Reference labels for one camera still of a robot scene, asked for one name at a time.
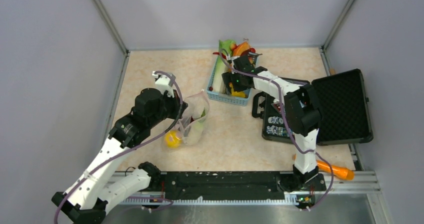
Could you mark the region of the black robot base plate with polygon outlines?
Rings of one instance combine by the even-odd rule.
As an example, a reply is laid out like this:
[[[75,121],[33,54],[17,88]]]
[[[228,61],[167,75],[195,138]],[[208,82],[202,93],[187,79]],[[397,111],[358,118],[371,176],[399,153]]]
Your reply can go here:
[[[145,189],[170,200],[260,201],[282,200],[286,193],[327,189],[322,174],[301,184],[292,172],[167,172]]]

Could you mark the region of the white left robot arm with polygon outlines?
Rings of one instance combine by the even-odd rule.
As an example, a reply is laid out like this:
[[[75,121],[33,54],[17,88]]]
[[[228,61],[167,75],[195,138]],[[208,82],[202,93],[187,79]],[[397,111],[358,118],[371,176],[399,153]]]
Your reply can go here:
[[[56,192],[51,201],[56,205],[53,223],[63,213],[73,224],[100,224],[107,214],[133,193],[160,186],[160,170],[150,162],[141,163],[131,174],[108,186],[107,183],[121,163],[135,150],[159,139],[166,132],[151,138],[151,130],[160,122],[172,119],[169,131],[187,108],[181,90],[146,88],[135,98],[130,112],[118,119],[100,151],[82,175],[63,192]]]

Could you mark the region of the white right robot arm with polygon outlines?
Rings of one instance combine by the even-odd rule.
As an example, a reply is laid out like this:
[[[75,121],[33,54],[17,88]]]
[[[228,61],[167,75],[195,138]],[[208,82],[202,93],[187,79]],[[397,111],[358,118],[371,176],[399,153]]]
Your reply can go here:
[[[219,54],[219,58],[229,69],[222,74],[229,91],[256,89],[279,103],[283,124],[296,147],[293,184],[299,190],[307,190],[319,172],[316,147],[323,115],[316,91],[310,84],[293,84],[264,67],[253,66],[247,56],[230,60],[228,55]]]

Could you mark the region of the clear zip bag pink dots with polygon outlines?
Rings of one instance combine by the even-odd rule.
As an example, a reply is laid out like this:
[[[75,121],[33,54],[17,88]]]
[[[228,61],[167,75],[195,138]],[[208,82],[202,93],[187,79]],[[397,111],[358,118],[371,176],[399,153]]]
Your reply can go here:
[[[162,143],[171,149],[197,144],[206,130],[210,103],[204,90],[184,99],[187,108],[176,125],[168,131]]]

